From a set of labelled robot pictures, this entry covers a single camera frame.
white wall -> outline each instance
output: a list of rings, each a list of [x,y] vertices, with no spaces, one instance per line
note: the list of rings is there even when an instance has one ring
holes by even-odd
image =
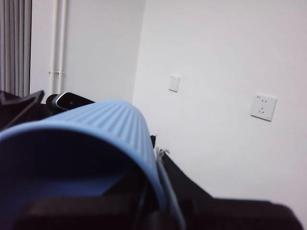
[[[33,0],[31,92],[49,93],[53,4]],[[144,0],[68,1],[65,92],[132,101],[143,9]]]
[[[202,188],[286,204],[305,228],[306,22],[305,0],[147,0],[133,98]],[[278,98],[272,122],[249,115],[257,93]]]

electrical outlet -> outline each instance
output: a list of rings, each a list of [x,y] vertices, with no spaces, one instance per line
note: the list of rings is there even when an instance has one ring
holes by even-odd
[[[254,97],[251,115],[268,121],[272,121],[277,99],[256,95]]]
[[[173,92],[178,92],[180,77],[172,75],[169,79],[168,89]]]

white pipe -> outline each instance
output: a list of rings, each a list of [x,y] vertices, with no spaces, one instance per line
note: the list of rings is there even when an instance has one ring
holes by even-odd
[[[51,60],[50,60],[50,72],[49,72],[50,73],[49,95],[53,94],[53,87],[54,87],[55,56],[56,56],[56,43],[57,43],[58,5],[59,5],[59,0],[55,0],[54,10],[53,10],[53,25],[52,25],[52,40],[51,40]]]
[[[63,0],[62,23],[61,23],[61,38],[60,38],[60,46],[59,46],[58,93],[62,92],[62,85],[63,85],[63,64],[64,64],[64,43],[65,43],[65,26],[66,26],[66,6],[67,6],[67,0]]]

wall socket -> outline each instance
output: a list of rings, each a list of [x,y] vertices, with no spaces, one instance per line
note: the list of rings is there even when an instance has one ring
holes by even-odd
[[[178,92],[180,77],[172,75],[169,79],[168,89],[173,92]]]
[[[254,97],[254,102],[250,114],[252,116],[272,121],[276,103],[276,98],[256,95]]]

gray curtain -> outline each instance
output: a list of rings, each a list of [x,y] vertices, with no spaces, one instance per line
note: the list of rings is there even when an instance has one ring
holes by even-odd
[[[0,0],[0,88],[23,97],[30,90],[32,0]]]

